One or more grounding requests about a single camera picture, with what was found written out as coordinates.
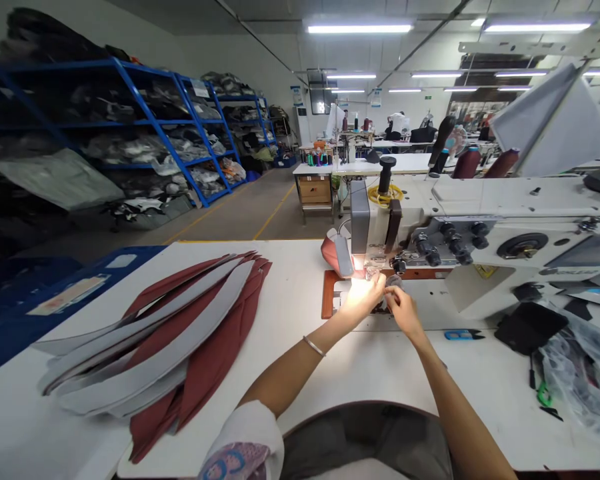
factory worker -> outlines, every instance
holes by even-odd
[[[516,479],[438,358],[420,324],[414,300],[397,286],[386,287],[385,282],[382,274],[370,281],[355,281],[334,316],[298,339],[262,372],[226,420],[198,480],[452,479],[449,451],[453,467],[464,479]],[[324,356],[383,296],[420,357],[439,421],[394,405],[346,405],[310,419],[283,440],[276,419]],[[406,382],[401,387],[411,388]]]

bracelet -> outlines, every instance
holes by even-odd
[[[316,347],[315,344],[314,344],[314,342],[312,342],[311,340],[309,340],[306,335],[304,337],[302,337],[302,338],[303,338],[303,340],[305,342],[307,342],[309,344],[309,346],[312,349],[316,350],[316,352],[318,352],[318,354],[320,354],[321,357],[326,357],[327,356],[327,354],[324,353],[324,352],[322,352],[322,350],[320,350],[318,347]]]

industrial sewing machine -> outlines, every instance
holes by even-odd
[[[453,268],[445,286],[468,319],[565,291],[600,294],[590,282],[600,274],[600,179],[383,176],[351,183],[356,270]],[[369,194],[378,180],[401,197],[379,203]]]

white sleeve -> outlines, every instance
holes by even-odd
[[[258,400],[238,407],[213,442],[198,480],[278,480],[285,459],[275,416]]]

